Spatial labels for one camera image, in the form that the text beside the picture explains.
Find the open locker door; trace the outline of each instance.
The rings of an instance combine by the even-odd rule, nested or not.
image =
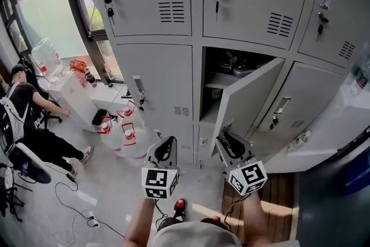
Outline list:
[[[230,132],[245,137],[265,103],[283,63],[284,59],[275,58],[224,89],[210,145],[210,155],[213,154],[216,137],[224,126],[231,123]]]

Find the blue object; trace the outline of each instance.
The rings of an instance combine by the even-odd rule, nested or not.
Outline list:
[[[370,147],[345,166],[342,176],[346,194],[353,194],[370,185]]]

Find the black pants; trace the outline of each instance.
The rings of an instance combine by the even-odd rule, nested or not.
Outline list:
[[[221,227],[224,230],[228,231],[228,229],[225,225],[223,225],[221,222],[215,222],[211,218],[204,218],[204,219],[201,220],[201,222],[210,223],[210,224]],[[173,217],[167,217],[164,220],[162,220],[160,226],[158,227],[158,231],[160,231],[162,228],[165,228],[165,227],[171,226],[173,224],[177,224],[177,223],[181,223],[181,221],[179,219],[176,219],[176,218],[173,218]]]
[[[68,172],[72,166],[62,157],[74,157],[82,160],[83,152],[75,149],[66,140],[56,136],[49,130],[34,130],[24,126],[22,143],[33,151],[42,161],[53,163]]]

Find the person's arm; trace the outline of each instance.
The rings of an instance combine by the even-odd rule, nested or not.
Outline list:
[[[34,94],[32,95],[32,101],[43,109],[51,112],[56,112],[64,116],[69,116],[68,109],[58,107],[51,101],[44,99],[38,92],[34,92]]]
[[[267,222],[258,193],[253,192],[243,201],[244,234],[248,247],[262,247],[270,244]]]
[[[145,198],[136,208],[128,226],[122,247],[146,247],[153,220],[154,200]]]

